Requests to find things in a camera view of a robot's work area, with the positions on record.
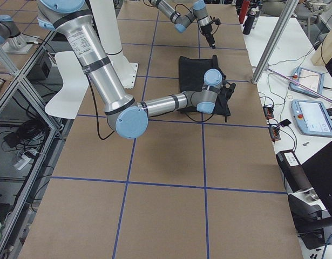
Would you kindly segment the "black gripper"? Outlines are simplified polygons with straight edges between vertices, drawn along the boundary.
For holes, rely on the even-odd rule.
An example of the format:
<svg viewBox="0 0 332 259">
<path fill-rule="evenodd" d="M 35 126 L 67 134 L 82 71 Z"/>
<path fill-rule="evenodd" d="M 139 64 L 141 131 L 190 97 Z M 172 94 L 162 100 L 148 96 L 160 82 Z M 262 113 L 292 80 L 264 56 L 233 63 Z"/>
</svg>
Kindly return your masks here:
<svg viewBox="0 0 332 259">
<path fill-rule="evenodd" d="M 236 83 L 230 83 L 226 80 L 223 81 L 223 86 L 221 89 L 221 105 L 222 107 L 227 107 L 228 101 L 230 100 L 232 94 L 234 93 Z"/>
<path fill-rule="evenodd" d="M 216 49 L 215 45 L 215 39 L 214 39 L 214 34 L 212 29 L 212 24 L 215 24 L 217 26 L 220 25 L 220 19 L 219 18 L 212 18 L 211 16 L 207 16 L 203 19 L 199 20 L 199 28 L 201 31 L 201 34 L 206 38 L 207 43 L 211 45 L 212 49 Z"/>
</svg>

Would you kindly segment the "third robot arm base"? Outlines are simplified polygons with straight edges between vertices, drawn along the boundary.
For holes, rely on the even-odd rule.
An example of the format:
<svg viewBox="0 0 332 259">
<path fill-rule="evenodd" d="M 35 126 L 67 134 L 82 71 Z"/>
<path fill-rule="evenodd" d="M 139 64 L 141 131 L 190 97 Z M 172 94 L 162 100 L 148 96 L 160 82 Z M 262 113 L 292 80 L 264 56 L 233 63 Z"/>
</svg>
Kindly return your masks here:
<svg viewBox="0 0 332 259">
<path fill-rule="evenodd" d="M 27 54 L 32 47 L 9 15 L 0 15 L 0 46 L 8 54 Z"/>
</svg>

